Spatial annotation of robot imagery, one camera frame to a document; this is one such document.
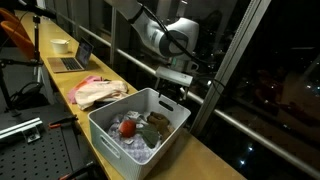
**wooden countertop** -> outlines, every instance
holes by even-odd
[[[22,16],[24,12],[16,11],[16,15]],[[32,21],[33,14],[28,13],[22,19],[22,25],[28,32],[30,38],[34,40],[34,23]],[[51,39],[70,39],[68,54],[55,54],[50,44]],[[67,106],[73,114],[79,118],[78,123],[83,134],[91,145],[97,160],[102,166],[104,172],[109,179],[123,179],[112,165],[103,158],[103,156],[95,150],[91,144],[91,134],[89,128],[89,119],[87,117],[90,110],[81,111],[77,105],[70,104],[67,101],[67,92],[78,84],[82,79],[89,75],[102,76],[105,79],[122,80],[113,70],[100,61],[96,56],[92,55],[89,63],[89,70],[83,72],[60,73],[54,74],[47,62],[47,58],[51,56],[74,56],[78,42],[68,35],[64,30],[57,26],[54,22],[41,18],[39,24],[39,51],[40,56],[48,69],[50,76],[58,87]],[[128,84],[129,94],[135,93],[137,90]],[[181,135],[164,154],[163,158],[156,164],[153,170],[148,174],[146,179],[245,179],[241,174],[230,167],[220,157],[214,154],[210,149],[193,137],[189,132],[183,130]]]

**orange chair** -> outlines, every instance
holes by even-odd
[[[8,11],[5,8],[0,8],[0,15],[3,17],[5,21],[11,21],[11,22],[16,22],[19,23],[19,19],[17,16],[12,14],[12,12]]]
[[[29,60],[34,58],[34,45],[19,21],[2,21],[1,27]]]

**laptop screen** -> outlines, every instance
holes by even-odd
[[[84,38],[81,38],[79,47],[76,53],[76,59],[79,61],[79,63],[83,67],[87,67],[92,51],[93,51],[93,45],[91,45]]]

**white cloth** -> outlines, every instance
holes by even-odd
[[[75,93],[78,107],[84,110],[94,101],[114,101],[127,97],[128,86],[123,81],[95,81],[79,88]]]

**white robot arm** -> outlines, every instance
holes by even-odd
[[[116,8],[139,34],[143,44],[162,57],[176,57],[184,52],[178,48],[161,26],[144,11],[136,0],[105,0]],[[189,19],[180,18],[166,27],[170,35],[189,53],[195,48],[199,25]]]

